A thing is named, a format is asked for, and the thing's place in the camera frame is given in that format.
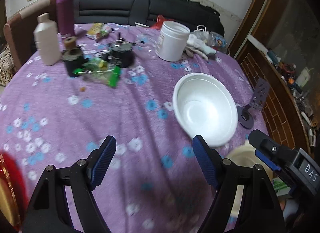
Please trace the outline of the large white foam bowl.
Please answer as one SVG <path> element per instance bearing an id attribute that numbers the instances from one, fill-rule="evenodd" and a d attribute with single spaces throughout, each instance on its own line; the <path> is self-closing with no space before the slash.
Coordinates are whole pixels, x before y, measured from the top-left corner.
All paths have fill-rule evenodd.
<path id="1" fill-rule="evenodd" d="M 187 74 L 174 87 L 172 105 L 181 128 L 201 135 L 211 148 L 228 143 L 236 132 L 238 112 L 232 95 L 213 76 Z"/>

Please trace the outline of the purple phone stand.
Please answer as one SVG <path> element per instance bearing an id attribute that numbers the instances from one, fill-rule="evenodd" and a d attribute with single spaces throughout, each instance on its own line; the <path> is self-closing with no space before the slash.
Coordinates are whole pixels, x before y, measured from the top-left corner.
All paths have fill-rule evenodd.
<path id="1" fill-rule="evenodd" d="M 238 112 L 238 122 L 245 129 L 252 129 L 254 125 L 253 116 L 249 113 L 249 109 L 253 108 L 259 111 L 263 110 L 263 106 L 265 104 L 266 98 L 268 96 L 268 92 L 270 90 L 270 85 L 268 81 L 259 78 L 253 96 L 250 102 L 244 107 L 237 107 Z"/>

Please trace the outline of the purple floral tablecloth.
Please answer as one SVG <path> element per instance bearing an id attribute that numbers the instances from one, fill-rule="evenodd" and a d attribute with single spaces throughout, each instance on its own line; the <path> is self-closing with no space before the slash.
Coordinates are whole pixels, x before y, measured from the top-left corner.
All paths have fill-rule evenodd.
<path id="1" fill-rule="evenodd" d="M 72 78 L 63 62 L 46 66 L 38 53 L 27 58 L 1 95 L 1 151 L 16 161 L 31 196 L 47 165 L 70 166 L 112 135 L 116 154 L 93 192 L 110 230 L 197 232 L 214 194 L 175 118 L 174 86 L 187 74 L 208 74 L 238 106 L 252 88 L 228 55 L 169 63 L 154 53 L 156 30 L 114 28 L 110 39 L 146 42 L 115 88 Z"/>

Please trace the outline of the green plastic wrapper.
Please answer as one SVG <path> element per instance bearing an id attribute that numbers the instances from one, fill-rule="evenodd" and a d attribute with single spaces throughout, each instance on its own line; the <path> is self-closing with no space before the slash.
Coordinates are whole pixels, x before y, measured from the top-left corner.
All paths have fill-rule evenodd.
<path id="1" fill-rule="evenodd" d="M 100 58 L 93 58 L 75 69 L 73 74 L 84 76 L 85 80 L 115 88 L 120 78 L 120 67 Z"/>

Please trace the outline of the patterned blanket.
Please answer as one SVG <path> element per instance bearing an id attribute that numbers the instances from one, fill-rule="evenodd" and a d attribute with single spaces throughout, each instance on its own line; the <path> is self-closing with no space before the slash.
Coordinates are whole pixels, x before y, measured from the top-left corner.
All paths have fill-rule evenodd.
<path id="1" fill-rule="evenodd" d="M 1 86 L 5 87 L 11 81 L 15 74 L 15 63 L 12 59 L 11 51 L 6 44 L 1 51 L 1 60 L 0 60 L 0 83 Z"/>

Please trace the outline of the black cylinder with spool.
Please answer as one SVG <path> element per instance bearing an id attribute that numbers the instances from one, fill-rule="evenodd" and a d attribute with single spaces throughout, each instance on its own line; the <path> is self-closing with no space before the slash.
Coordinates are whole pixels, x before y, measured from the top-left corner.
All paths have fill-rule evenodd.
<path id="1" fill-rule="evenodd" d="M 82 69 L 83 65 L 89 60 L 85 58 L 80 45 L 76 44 L 75 36 L 63 40 L 65 50 L 62 52 L 62 61 L 65 64 L 67 74 L 70 77 L 78 77 L 77 69 Z"/>

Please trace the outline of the black round tin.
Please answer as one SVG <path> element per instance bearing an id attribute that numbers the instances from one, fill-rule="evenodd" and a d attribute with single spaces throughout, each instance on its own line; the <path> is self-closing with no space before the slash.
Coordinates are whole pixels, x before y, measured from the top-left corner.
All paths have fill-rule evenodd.
<path id="1" fill-rule="evenodd" d="M 132 48 L 135 43 L 125 40 L 116 40 L 109 43 L 107 59 L 111 64 L 121 69 L 130 67 L 135 60 Z"/>

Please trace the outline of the wooden cabinet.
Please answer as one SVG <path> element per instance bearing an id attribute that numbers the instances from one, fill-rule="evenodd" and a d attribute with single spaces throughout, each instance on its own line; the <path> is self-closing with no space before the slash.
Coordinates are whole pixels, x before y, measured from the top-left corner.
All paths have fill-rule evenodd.
<path id="1" fill-rule="evenodd" d="M 270 84 L 262 111 L 270 137 L 319 154 L 318 0 L 252 0 L 229 50 L 251 86 Z"/>

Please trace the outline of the white cloth gloves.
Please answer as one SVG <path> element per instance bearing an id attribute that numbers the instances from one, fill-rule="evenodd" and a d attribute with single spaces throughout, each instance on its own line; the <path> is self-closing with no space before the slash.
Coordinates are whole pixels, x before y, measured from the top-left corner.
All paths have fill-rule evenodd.
<path id="1" fill-rule="evenodd" d="M 199 55 L 202 59 L 204 59 L 207 62 L 209 61 L 209 56 L 215 56 L 217 53 L 217 51 L 214 48 L 206 45 L 204 41 L 199 39 L 194 34 L 189 34 L 185 49 Z"/>

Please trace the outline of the beige plastic bottle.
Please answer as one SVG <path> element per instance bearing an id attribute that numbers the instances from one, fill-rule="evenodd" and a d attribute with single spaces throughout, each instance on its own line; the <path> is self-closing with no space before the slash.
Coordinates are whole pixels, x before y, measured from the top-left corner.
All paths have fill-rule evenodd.
<path id="1" fill-rule="evenodd" d="M 38 16 L 37 22 L 38 24 L 34 30 L 37 51 L 45 65 L 54 65 L 61 58 L 57 24 L 49 19 L 49 13 Z"/>

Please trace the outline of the white plastic jar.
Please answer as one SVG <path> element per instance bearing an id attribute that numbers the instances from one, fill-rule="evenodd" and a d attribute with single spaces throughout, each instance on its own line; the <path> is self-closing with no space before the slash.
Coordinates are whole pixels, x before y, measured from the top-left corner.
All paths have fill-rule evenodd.
<path id="1" fill-rule="evenodd" d="M 156 55 L 167 62 L 177 62 L 187 44 L 190 29 L 175 21 L 165 21 L 160 29 Z"/>

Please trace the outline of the yellow snack packet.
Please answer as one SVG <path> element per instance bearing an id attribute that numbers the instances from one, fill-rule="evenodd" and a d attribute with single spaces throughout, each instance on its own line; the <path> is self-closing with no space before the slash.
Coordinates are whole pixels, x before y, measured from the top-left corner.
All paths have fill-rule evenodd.
<path id="1" fill-rule="evenodd" d="M 95 41 L 99 41 L 107 37 L 111 32 L 113 32 L 113 28 L 110 27 L 108 24 L 95 22 L 87 31 L 86 37 Z"/>

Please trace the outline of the red plastic bag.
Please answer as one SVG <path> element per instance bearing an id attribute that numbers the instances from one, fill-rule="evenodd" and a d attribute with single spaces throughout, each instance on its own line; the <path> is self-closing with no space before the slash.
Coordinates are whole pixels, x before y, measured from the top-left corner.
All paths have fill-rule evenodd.
<path id="1" fill-rule="evenodd" d="M 156 22 L 150 28 L 160 30 L 165 21 L 172 21 L 172 19 L 166 19 L 163 15 L 158 15 Z"/>

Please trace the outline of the purple thermos bottle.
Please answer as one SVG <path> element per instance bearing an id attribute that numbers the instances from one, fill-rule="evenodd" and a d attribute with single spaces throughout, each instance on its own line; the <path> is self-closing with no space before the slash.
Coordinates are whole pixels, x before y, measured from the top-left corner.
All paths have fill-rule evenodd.
<path id="1" fill-rule="evenodd" d="M 61 38 L 75 36 L 73 0 L 56 0 L 56 12 Z"/>

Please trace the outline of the black leather sofa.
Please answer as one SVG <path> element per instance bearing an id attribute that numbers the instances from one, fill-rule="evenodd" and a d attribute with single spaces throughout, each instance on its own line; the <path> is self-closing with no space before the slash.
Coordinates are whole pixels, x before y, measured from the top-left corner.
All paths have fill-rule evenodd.
<path id="1" fill-rule="evenodd" d="M 76 24 L 115 23 L 152 26 L 157 16 L 174 20 L 191 31 L 204 25 L 207 31 L 225 35 L 220 13 L 188 0 L 73 0 Z"/>

